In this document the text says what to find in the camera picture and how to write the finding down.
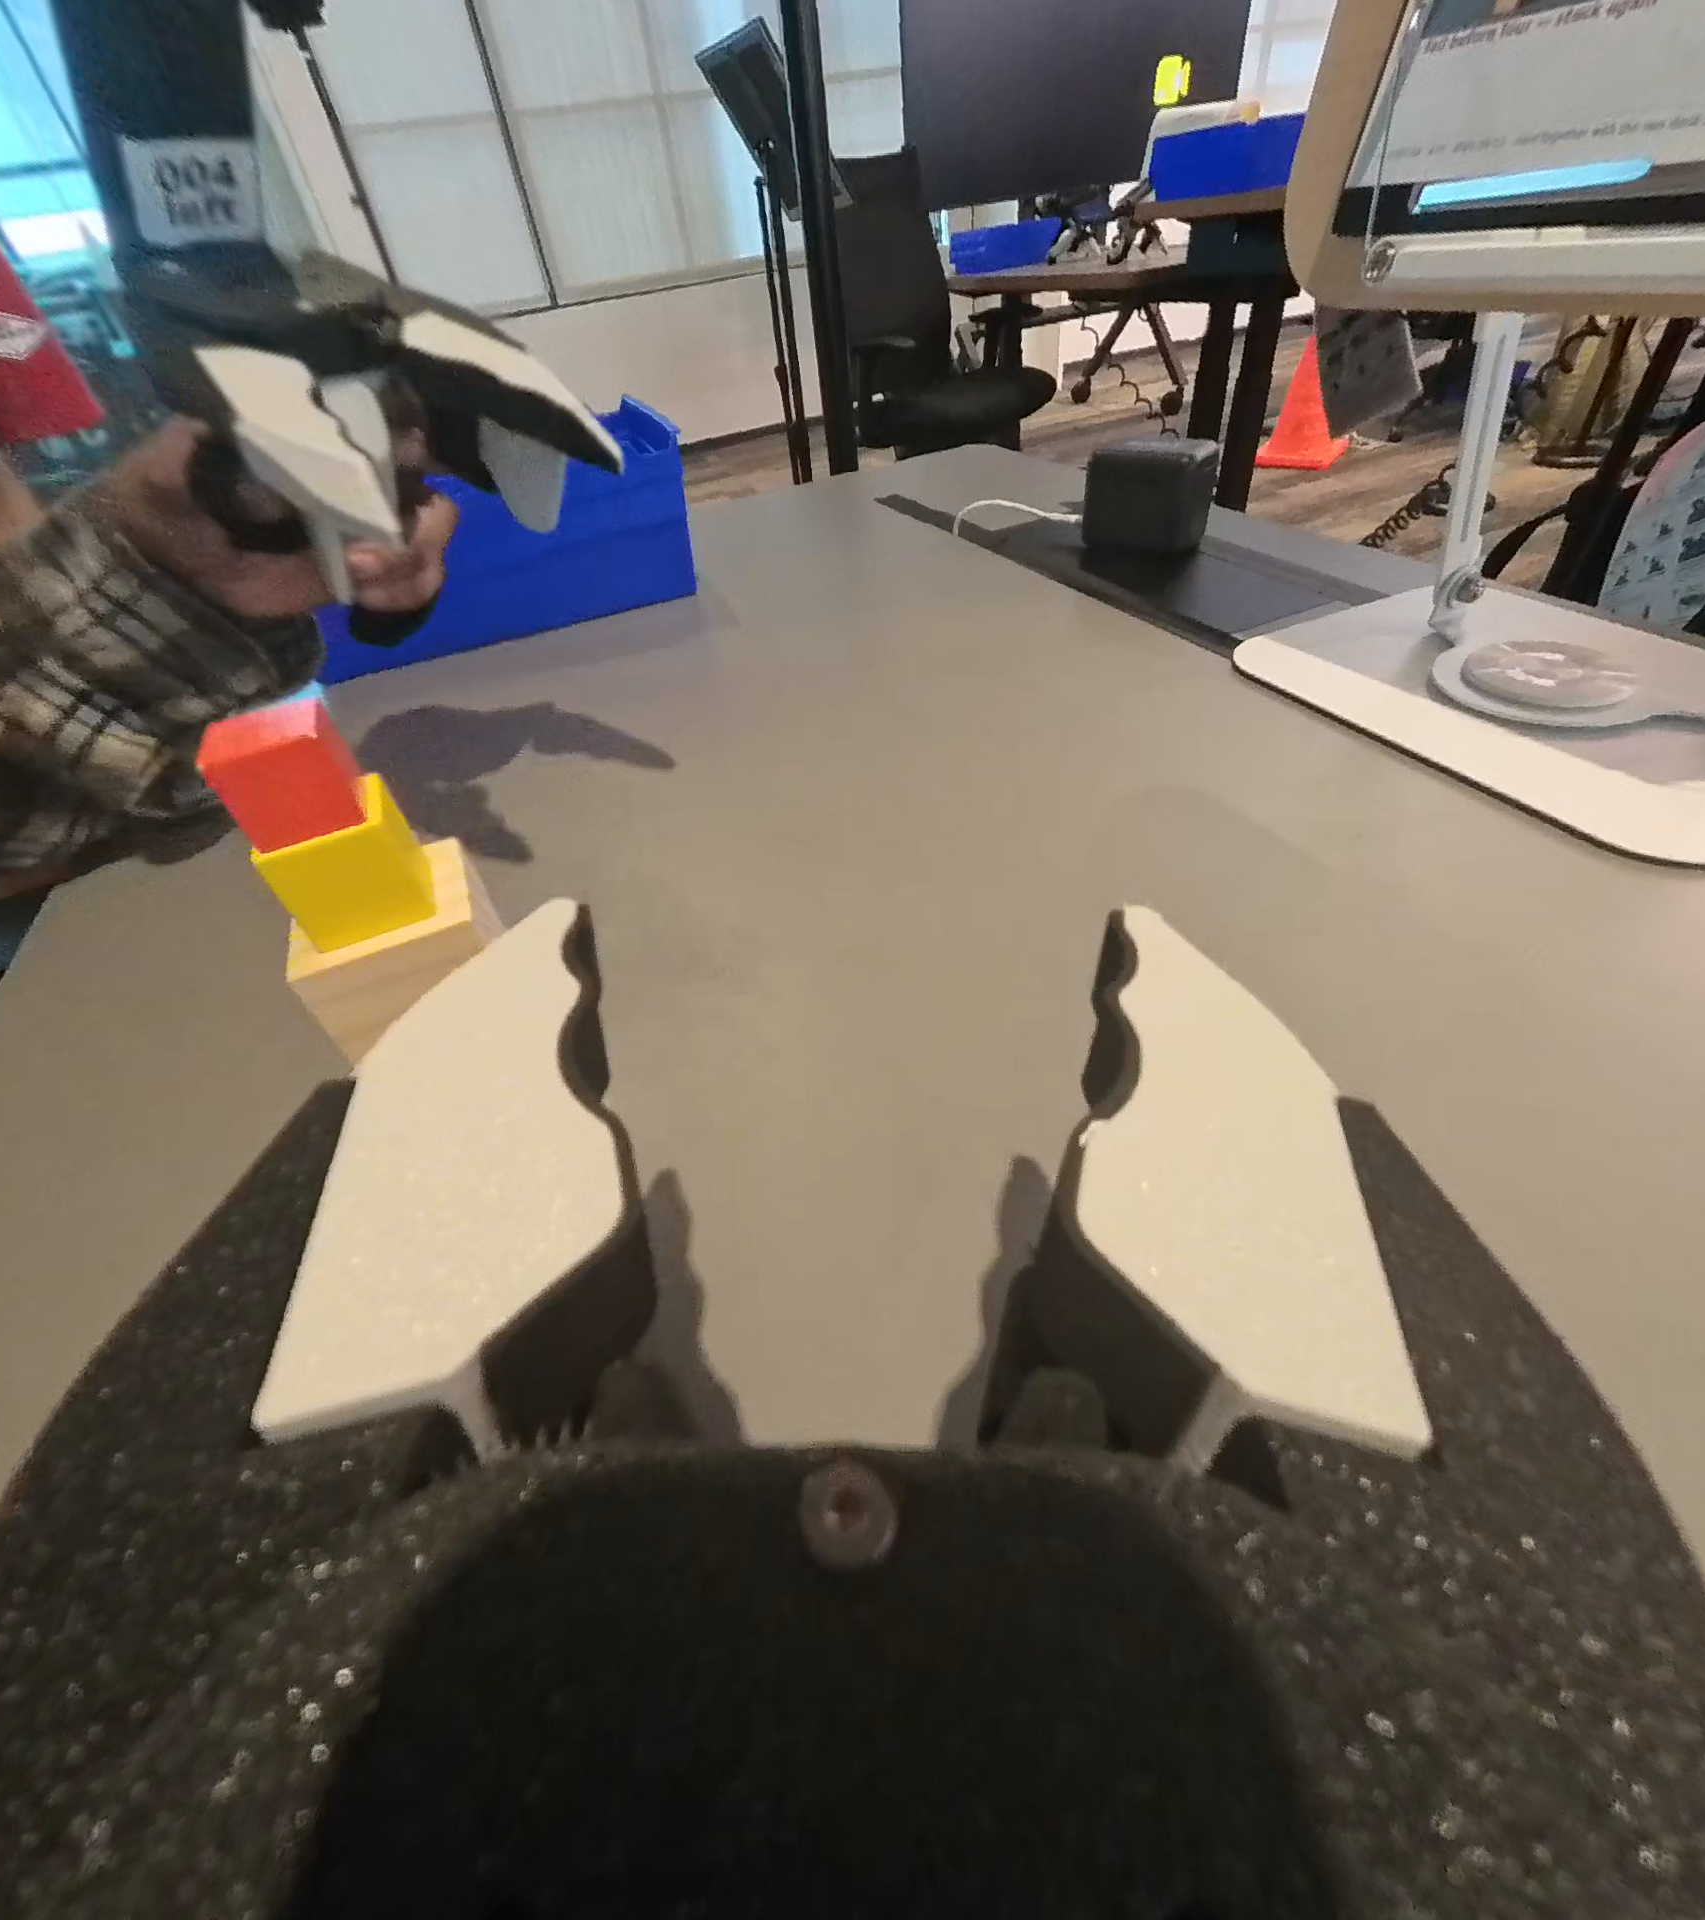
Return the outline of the black panel on stand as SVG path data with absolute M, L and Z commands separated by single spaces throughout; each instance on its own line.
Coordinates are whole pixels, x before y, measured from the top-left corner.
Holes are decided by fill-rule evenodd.
M 790 478 L 803 485 L 814 478 L 814 465 L 787 235 L 787 224 L 801 213 L 801 199 L 784 59 L 760 15 L 750 15 L 701 47 L 694 59 L 755 165 L 772 377 L 780 397 Z

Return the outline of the person's left forearm plaid sleeve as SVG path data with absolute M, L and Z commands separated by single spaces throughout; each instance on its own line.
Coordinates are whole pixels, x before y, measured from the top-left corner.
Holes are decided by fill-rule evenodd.
M 239 618 L 151 563 L 101 483 L 0 544 L 0 881 L 196 852 L 205 728 L 314 682 L 311 616 Z

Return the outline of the yellow wooden cube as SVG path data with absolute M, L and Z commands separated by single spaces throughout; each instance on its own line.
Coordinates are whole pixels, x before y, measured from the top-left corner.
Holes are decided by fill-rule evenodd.
M 433 858 L 380 774 L 358 781 L 358 823 L 265 852 L 248 864 L 310 946 L 354 948 L 436 912 Z

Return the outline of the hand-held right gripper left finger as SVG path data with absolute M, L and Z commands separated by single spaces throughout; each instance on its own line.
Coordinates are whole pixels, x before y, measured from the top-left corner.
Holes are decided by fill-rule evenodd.
M 583 1417 L 647 1331 L 591 912 L 539 906 L 364 1055 L 250 1409 L 264 1443 L 414 1412 L 479 1454 Z

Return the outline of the large blue plastic bin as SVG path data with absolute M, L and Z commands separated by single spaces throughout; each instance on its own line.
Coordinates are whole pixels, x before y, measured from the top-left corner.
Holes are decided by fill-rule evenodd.
M 340 605 L 315 616 L 326 687 L 454 658 L 697 592 L 679 428 L 634 395 L 600 413 L 624 452 L 611 474 L 573 461 L 553 531 L 525 528 L 493 492 L 450 474 L 429 483 L 457 503 L 447 578 L 430 618 L 405 642 L 347 631 Z

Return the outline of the black office chair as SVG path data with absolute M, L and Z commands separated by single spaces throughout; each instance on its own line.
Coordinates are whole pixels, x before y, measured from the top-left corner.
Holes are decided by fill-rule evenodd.
M 835 207 L 841 295 L 860 448 L 898 461 L 958 449 L 1019 449 L 1057 395 L 1024 364 L 961 360 L 946 268 L 912 147 L 843 155 Z

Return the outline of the natural wooden cube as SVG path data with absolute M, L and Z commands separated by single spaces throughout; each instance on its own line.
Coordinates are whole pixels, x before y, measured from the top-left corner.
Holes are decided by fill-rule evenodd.
M 475 856 L 454 837 L 425 845 L 433 915 L 334 949 L 288 927 L 285 985 L 347 1068 L 414 1003 L 501 938 Z

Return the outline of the orange traffic cone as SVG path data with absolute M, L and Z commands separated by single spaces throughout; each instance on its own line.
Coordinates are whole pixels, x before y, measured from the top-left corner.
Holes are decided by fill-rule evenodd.
M 1255 454 L 1255 470 L 1325 471 L 1348 449 L 1327 413 L 1319 339 L 1311 331 L 1280 400 L 1271 434 Z

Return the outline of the black computer monitor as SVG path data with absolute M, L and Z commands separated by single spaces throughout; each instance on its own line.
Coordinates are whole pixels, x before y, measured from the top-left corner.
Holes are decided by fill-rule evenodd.
M 1193 97 L 1239 91 L 1249 1 L 902 1 L 905 138 L 930 212 L 1136 180 L 1154 73 L 1193 66 Z

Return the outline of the printed paper leaflet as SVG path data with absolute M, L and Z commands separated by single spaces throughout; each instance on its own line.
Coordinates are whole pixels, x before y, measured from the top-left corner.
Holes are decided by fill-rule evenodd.
M 1628 506 L 1594 610 L 1681 631 L 1705 607 L 1705 422 L 1654 464 Z

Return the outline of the red wooden cube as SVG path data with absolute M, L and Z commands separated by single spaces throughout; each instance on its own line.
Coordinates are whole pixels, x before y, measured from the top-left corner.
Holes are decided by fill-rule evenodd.
M 366 819 L 362 774 L 320 692 L 208 726 L 194 768 L 260 853 Z

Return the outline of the small black cube box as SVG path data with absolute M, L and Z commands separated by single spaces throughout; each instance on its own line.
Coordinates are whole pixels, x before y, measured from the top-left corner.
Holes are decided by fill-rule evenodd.
M 1147 435 L 1093 448 L 1085 464 L 1080 544 L 1098 556 L 1182 562 L 1204 538 L 1221 443 Z

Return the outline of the white tablet stand base plate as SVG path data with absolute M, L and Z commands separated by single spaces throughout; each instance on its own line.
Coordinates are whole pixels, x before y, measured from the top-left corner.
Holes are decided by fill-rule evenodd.
M 1398 592 L 1247 636 L 1232 667 L 1572 837 L 1705 871 L 1705 640 L 1490 588 L 1440 633 Z

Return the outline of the black tripod pole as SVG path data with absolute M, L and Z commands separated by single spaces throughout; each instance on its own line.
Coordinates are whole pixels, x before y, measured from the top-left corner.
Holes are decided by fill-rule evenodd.
M 818 417 L 832 475 L 859 471 L 857 377 L 837 229 L 837 172 L 817 1 L 780 1 L 789 112 L 814 324 Z

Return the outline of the person's left hand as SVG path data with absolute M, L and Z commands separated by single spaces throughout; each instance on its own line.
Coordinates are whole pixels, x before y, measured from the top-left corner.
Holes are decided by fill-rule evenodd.
M 200 422 L 173 417 L 146 435 L 92 487 L 98 519 L 143 563 L 239 621 L 294 619 L 334 604 L 336 592 L 308 548 L 280 556 L 239 548 L 192 502 L 188 468 L 205 434 Z M 350 599 L 362 612 L 426 612 L 444 585 L 457 522 L 457 503 L 426 490 L 400 545 L 351 541 L 342 554 L 354 583 Z

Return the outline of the dark wooden background desk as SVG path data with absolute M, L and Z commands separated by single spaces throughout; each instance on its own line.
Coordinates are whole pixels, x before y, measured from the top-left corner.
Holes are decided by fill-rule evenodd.
M 1037 327 L 1106 321 L 1067 383 L 1076 405 L 1089 402 L 1103 369 L 1117 366 L 1121 333 L 1135 321 L 1151 327 L 1162 366 L 1176 372 L 1164 310 L 1200 307 L 1197 372 L 1171 383 L 1148 410 L 1159 426 L 1182 423 L 1218 443 L 1215 499 L 1239 511 L 1249 503 L 1266 435 L 1280 331 L 1300 294 L 1287 256 L 1283 202 L 1285 191 L 1275 187 L 1212 202 L 1140 203 L 1142 222 L 1176 224 L 1185 237 L 1131 252 L 1117 264 L 1098 252 L 1076 252 L 1063 261 L 949 274 L 946 288 L 982 305 L 979 321 L 992 368 L 1017 368 L 1024 336 Z

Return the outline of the small blue plastic tray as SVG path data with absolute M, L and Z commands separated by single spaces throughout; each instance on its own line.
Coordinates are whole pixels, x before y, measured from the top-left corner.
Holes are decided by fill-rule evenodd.
M 1058 242 L 1063 219 L 1040 213 L 955 229 L 949 243 L 949 274 L 957 278 L 1006 276 L 1043 268 Z

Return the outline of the blue bin with white lid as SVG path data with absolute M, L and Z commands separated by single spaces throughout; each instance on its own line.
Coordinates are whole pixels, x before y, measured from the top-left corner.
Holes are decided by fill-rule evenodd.
M 1256 101 L 1159 108 L 1145 178 L 1152 202 L 1180 206 L 1283 194 L 1304 112 L 1266 112 Z

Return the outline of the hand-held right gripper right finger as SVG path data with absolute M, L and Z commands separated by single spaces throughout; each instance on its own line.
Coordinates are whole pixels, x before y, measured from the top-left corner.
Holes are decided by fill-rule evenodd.
M 1147 906 L 1106 917 L 1094 1012 L 1044 1238 L 1046 1350 L 1180 1470 L 1255 1421 L 1427 1455 L 1337 1083 Z

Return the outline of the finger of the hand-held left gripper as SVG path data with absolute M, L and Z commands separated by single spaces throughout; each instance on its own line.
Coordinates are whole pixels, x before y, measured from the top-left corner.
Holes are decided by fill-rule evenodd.
M 471 315 L 409 311 L 397 321 L 395 369 L 422 410 L 434 468 L 495 493 L 533 533 L 559 528 L 573 465 L 624 471 L 605 422 L 529 350 Z
M 318 375 L 265 348 L 194 348 L 248 478 L 308 533 L 399 544 L 399 464 L 375 375 Z

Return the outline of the tablet with pale frame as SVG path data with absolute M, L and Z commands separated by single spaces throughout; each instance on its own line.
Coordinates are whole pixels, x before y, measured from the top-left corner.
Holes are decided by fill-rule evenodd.
M 1285 231 L 1320 305 L 1705 319 L 1705 1 L 1338 4 Z

